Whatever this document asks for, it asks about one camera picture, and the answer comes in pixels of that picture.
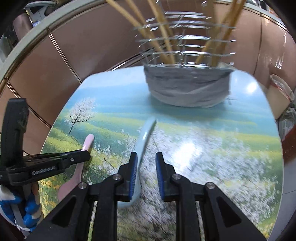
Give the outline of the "gloved left hand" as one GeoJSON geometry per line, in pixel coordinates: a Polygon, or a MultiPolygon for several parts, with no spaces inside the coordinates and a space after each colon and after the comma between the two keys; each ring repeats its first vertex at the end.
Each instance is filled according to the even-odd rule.
{"type": "Polygon", "coordinates": [[[22,197],[1,185],[1,215],[27,237],[43,220],[44,214],[40,202],[39,185],[32,183],[26,187],[28,195],[22,197]]]}

